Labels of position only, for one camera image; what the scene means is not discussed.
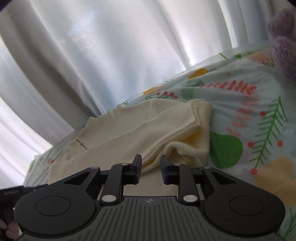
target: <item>folded sweater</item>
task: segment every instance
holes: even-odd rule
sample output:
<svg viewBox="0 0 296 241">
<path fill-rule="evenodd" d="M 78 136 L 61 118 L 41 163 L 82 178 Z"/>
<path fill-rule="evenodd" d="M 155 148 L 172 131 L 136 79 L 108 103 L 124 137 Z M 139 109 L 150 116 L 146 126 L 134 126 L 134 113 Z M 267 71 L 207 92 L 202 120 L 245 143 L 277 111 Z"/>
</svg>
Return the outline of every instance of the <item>folded sweater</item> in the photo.
<svg viewBox="0 0 296 241">
<path fill-rule="evenodd" d="M 60 157 L 49 166 L 49 184 L 84 170 L 101 170 L 142 155 L 142 173 L 137 185 L 126 185 L 124 195 L 177 195 L 178 188 L 164 185 L 160 156 L 172 163 L 192 167 L 206 164 L 212 105 L 203 100 L 178 102 L 151 99 L 133 106 L 117 106 L 86 126 Z"/>
</svg>

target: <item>purple fur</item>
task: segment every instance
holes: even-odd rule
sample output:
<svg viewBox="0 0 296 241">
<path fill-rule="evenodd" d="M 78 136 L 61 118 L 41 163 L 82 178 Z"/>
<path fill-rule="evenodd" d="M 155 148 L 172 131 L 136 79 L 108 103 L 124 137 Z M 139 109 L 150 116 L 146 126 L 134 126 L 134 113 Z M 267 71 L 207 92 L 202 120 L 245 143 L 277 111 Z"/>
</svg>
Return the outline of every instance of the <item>purple fur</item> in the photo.
<svg viewBox="0 0 296 241">
<path fill-rule="evenodd" d="M 275 61 L 284 74 L 296 80 L 296 8 L 279 12 L 269 22 L 267 29 L 273 39 Z"/>
</svg>

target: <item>white curtain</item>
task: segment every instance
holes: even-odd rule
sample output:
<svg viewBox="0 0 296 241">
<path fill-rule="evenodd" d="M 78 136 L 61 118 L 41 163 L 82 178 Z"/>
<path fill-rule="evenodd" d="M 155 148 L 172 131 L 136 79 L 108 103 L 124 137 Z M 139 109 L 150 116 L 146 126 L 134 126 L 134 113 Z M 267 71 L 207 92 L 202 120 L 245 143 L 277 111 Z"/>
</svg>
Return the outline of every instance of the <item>white curtain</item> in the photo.
<svg viewBox="0 0 296 241">
<path fill-rule="evenodd" d="M 0 12 L 0 97 L 43 140 L 32 159 L 89 116 L 268 39 L 270 17 L 268 0 L 13 0 Z"/>
</svg>

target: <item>red dot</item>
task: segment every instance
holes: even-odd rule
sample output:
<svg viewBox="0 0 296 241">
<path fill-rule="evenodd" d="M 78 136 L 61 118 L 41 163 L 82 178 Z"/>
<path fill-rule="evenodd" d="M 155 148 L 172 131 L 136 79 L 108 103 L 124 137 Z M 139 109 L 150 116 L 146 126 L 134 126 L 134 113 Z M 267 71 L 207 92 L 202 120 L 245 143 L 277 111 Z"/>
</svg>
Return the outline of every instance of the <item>red dot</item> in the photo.
<svg viewBox="0 0 296 241">
<path fill-rule="evenodd" d="M 283 141 L 278 141 L 278 147 L 282 147 L 283 146 Z"/>
<path fill-rule="evenodd" d="M 252 175 L 256 175 L 258 170 L 256 168 L 252 168 L 250 172 Z"/>
<path fill-rule="evenodd" d="M 253 142 L 248 142 L 248 148 L 253 148 L 254 147 L 254 143 Z"/>
</svg>

